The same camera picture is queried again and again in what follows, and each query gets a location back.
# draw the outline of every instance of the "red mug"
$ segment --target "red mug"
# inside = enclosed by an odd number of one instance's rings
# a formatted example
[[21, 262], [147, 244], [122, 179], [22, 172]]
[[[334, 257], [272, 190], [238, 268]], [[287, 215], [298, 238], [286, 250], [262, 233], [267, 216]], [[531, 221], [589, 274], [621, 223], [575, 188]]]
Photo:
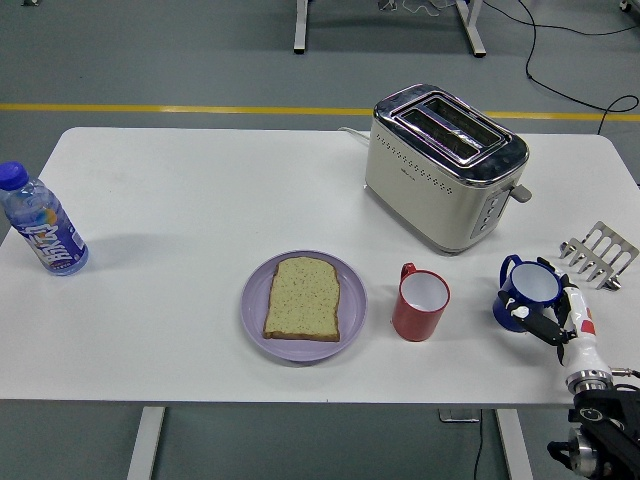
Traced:
[[405, 263], [391, 323], [405, 340], [426, 340], [436, 329], [450, 298], [449, 286], [440, 275]]

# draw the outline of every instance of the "floor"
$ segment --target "floor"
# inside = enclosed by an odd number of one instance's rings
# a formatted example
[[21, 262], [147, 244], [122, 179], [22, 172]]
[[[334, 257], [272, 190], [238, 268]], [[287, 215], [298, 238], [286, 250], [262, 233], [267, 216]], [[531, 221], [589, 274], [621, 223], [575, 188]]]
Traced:
[[[529, 22], [517, 1], [489, 3]], [[435, 14], [445, 0], [424, 4]], [[630, 28], [586, 36], [539, 26], [534, 79], [602, 109], [640, 94], [637, 11], [622, 13], [617, 0], [524, 4], [538, 25]], [[602, 111], [527, 77], [530, 25], [483, 6], [488, 53], [475, 58], [455, 7], [436, 17], [419, 5], [398, 0], [381, 12], [375, 0], [314, 0], [307, 51], [295, 55], [294, 0], [4, 0], [0, 162], [20, 160], [37, 175], [77, 126], [368, 130], [373, 105], [415, 83], [440, 86], [516, 132], [598, 132]], [[614, 110], [633, 105], [626, 98]], [[637, 182], [639, 113], [610, 114], [601, 130]], [[567, 185], [568, 194], [579, 187]], [[1, 218], [0, 238], [8, 228]], [[0, 478], [125, 478], [141, 408], [4, 401]], [[576, 478], [546, 453], [567, 437], [566, 411], [519, 414], [534, 478]], [[483, 427], [477, 478], [508, 478], [492, 412]], [[154, 478], [471, 479], [478, 446], [477, 424], [444, 425], [424, 406], [189, 406], [167, 413]]]

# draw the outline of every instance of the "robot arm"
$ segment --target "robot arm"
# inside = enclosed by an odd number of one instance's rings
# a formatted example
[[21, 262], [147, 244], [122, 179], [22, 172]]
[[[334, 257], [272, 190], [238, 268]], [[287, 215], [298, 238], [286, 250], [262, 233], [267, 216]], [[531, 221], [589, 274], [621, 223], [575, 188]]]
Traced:
[[637, 376], [630, 369], [610, 369], [598, 355], [591, 312], [568, 275], [539, 258], [560, 278], [563, 295], [553, 306], [557, 319], [531, 311], [506, 292], [499, 296], [511, 316], [527, 331], [558, 348], [574, 395], [568, 442], [551, 442], [552, 458], [589, 479], [640, 480], [640, 389], [613, 384], [613, 376]]

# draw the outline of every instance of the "toast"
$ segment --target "toast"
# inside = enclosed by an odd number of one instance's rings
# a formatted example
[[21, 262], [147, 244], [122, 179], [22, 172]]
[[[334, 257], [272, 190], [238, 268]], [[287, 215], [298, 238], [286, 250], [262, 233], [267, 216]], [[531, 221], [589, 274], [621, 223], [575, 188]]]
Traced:
[[310, 257], [287, 258], [276, 267], [264, 338], [340, 341], [340, 282], [335, 267]]

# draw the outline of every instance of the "plastic bottle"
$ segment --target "plastic bottle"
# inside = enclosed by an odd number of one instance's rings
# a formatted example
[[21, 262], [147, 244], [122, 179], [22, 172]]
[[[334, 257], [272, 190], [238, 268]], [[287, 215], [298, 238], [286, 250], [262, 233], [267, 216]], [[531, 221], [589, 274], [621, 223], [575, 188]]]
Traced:
[[0, 164], [0, 203], [20, 235], [54, 275], [80, 270], [89, 250], [69, 221], [60, 201], [18, 162]]

